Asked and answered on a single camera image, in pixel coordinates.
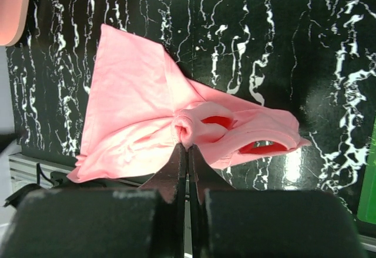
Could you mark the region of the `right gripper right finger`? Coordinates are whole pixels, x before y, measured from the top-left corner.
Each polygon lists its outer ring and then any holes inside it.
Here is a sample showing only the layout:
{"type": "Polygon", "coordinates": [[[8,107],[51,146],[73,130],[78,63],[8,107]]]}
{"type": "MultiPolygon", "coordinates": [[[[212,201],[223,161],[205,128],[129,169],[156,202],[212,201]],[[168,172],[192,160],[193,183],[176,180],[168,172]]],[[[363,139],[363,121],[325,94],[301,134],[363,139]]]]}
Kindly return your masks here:
{"type": "Polygon", "coordinates": [[[210,167],[197,145],[193,145],[188,150],[187,174],[189,175],[193,257],[203,257],[207,250],[208,238],[205,191],[232,191],[235,188],[210,167]]]}

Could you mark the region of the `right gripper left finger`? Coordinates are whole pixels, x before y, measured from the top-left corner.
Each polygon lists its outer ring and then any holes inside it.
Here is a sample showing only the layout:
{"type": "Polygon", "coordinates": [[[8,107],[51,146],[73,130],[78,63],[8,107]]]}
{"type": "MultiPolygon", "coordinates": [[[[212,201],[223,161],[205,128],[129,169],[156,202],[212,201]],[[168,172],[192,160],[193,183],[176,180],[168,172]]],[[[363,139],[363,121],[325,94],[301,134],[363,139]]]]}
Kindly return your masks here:
{"type": "Polygon", "coordinates": [[[184,256],[184,213],[186,201],[187,153],[176,144],[167,163],[146,183],[143,190],[156,190],[156,206],[151,257],[184,256]]]}

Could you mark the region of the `light pink t-shirt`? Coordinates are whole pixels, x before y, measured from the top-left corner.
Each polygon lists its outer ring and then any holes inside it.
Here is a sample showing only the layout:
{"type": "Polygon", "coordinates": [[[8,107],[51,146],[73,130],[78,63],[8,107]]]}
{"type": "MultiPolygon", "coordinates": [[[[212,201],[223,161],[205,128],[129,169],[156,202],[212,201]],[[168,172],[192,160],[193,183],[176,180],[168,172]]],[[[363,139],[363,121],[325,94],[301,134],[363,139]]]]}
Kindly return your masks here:
{"type": "Polygon", "coordinates": [[[174,147],[225,169],[308,146],[298,120],[186,78],[156,42],[102,25],[80,153],[69,180],[157,172],[174,147]]]}

